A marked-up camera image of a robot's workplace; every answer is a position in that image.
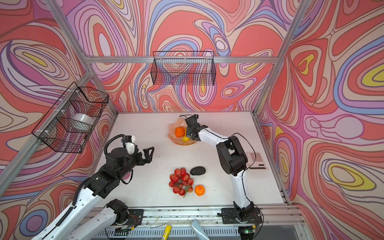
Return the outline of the large fake orange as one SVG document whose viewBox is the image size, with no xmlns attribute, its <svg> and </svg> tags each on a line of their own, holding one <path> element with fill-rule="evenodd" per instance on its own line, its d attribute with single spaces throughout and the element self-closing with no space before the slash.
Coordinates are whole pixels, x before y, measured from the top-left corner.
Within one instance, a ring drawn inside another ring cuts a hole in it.
<svg viewBox="0 0 384 240">
<path fill-rule="evenodd" d="M 186 130 L 183 127 L 175 128 L 175 136 L 177 138 L 183 138 L 186 135 Z"/>
</svg>

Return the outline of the fake strawberry bunch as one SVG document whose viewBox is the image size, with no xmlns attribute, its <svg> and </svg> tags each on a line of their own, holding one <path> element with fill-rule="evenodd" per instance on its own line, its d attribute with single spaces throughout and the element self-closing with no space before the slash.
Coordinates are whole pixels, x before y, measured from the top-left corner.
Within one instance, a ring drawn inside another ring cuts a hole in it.
<svg viewBox="0 0 384 240">
<path fill-rule="evenodd" d="M 176 168 L 174 173 L 170 174 L 169 179 L 169 187 L 172 188 L 174 194 L 184 197 L 194 191 L 194 179 L 184 167 Z"/>
</svg>

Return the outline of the dark fake avocado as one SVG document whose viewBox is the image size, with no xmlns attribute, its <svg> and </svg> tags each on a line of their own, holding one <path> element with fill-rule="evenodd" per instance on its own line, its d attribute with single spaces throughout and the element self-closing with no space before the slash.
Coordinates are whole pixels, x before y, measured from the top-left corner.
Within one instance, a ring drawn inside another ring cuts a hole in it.
<svg viewBox="0 0 384 240">
<path fill-rule="evenodd" d="M 201 175 L 204 175 L 205 173 L 206 173 L 206 169 L 202 166 L 197 166 L 190 170 L 191 176 L 201 176 Z"/>
</svg>

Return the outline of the small fake tangerine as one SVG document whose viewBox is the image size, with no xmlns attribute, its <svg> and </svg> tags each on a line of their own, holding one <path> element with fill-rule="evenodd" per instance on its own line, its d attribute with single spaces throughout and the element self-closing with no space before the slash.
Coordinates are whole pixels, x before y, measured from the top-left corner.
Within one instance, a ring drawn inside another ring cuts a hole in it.
<svg viewBox="0 0 384 240">
<path fill-rule="evenodd" d="M 195 194 L 199 197 L 203 196 L 205 194 L 206 190 L 205 187 L 202 185 L 198 185 L 195 187 Z"/>
</svg>

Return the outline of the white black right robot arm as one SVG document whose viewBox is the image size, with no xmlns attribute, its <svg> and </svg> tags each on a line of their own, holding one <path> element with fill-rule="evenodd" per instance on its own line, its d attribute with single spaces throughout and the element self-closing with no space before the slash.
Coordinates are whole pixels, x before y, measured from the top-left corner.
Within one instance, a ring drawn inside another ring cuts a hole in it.
<svg viewBox="0 0 384 240">
<path fill-rule="evenodd" d="M 199 116 L 196 114 L 184 115 L 183 117 L 187 124 L 186 137 L 216 148 L 220 166 L 230 176 L 235 194 L 234 216 L 231 218 L 244 222 L 253 213 L 255 204 L 251 200 L 247 186 L 248 157 L 241 142 L 235 135 L 225 137 L 214 132 L 208 126 L 201 125 Z"/>
</svg>

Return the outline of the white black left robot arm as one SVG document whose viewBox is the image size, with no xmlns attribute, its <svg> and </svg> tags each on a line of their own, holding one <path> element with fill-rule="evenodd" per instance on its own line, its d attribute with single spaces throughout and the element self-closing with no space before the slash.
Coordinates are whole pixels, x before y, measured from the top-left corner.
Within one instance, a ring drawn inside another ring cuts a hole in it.
<svg viewBox="0 0 384 240">
<path fill-rule="evenodd" d="M 35 240 L 90 240 L 101 230 L 117 224 L 125 225 L 131 216 L 128 206 L 115 199 L 91 220 L 80 225 L 84 217 L 119 184 L 133 174 L 134 167 L 151 163 L 155 148 L 139 150 L 134 136 L 120 134 L 108 140 L 104 146 L 106 163 L 93 175 L 80 183 L 72 203 L 45 227 Z"/>
</svg>

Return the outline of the peach scalloped fruit bowl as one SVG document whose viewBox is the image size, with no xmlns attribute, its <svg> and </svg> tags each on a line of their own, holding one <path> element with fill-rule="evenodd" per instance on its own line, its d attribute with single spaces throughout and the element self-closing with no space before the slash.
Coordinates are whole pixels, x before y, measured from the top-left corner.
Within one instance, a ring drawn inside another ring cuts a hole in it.
<svg viewBox="0 0 384 240">
<path fill-rule="evenodd" d="M 197 142 L 187 137 L 187 123 L 184 118 L 178 118 L 174 123 L 169 124 L 167 137 L 179 146 L 189 146 Z"/>
</svg>

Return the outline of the yellow marker pen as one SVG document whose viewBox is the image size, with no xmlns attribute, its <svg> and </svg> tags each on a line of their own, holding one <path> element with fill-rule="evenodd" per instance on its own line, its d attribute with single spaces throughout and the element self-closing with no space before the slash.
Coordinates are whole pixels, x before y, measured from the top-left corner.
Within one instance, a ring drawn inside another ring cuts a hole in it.
<svg viewBox="0 0 384 240">
<path fill-rule="evenodd" d="M 170 235 L 170 233 L 171 233 L 171 230 L 172 230 L 172 227 L 167 225 L 165 230 L 164 230 L 164 233 L 163 233 L 163 236 L 162 236 L 161 240 L 167 240 L 169 235 Z"/>
</svg>

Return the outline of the grey metal blade tool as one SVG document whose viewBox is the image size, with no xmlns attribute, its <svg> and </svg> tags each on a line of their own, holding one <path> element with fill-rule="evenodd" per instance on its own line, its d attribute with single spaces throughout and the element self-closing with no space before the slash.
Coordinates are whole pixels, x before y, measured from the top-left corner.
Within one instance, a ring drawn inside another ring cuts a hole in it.
<svg viewBox="0 0 384 240">
<path fill-rule="evenodd" d="M 204 229 L 201 227 L 201 225 L 197 220 L 193 220 L 191 222 L 191 228 L 194 231 L 194 233 L 197 235 L 197 238 L 199 240 L 210 240 L 210 238 L 205 233 Z"/>
</svg>

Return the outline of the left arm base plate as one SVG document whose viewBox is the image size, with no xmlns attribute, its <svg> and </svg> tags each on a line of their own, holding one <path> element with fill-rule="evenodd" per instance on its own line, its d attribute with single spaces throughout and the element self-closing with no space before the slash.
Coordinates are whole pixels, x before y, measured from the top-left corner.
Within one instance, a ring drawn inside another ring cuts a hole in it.
<svg viewBox="0 0 384 240">
<path fill-rule="evenodd" d="M 125 225 L 129 227 L 137 227 L 142 224 L 144 216 L 143 209 L 128 209 L 117 213 L 115 225 Z"/>
</svg>

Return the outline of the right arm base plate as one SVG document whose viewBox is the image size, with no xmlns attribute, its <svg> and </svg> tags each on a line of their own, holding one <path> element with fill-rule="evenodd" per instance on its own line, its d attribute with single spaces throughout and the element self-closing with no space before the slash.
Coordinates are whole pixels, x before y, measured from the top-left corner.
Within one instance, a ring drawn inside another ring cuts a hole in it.
<svg viewBox="0 0 384 240">
<path fill-rule="evenodd" d="M 253 208 L 245 215 L 237 211 L 235 208 L 222 208 L 217 216 L 222 219 L 223 224 L 252 224 L 260 225 L 263 223 L 262 213 L 259 209 Z"/>
</svg>

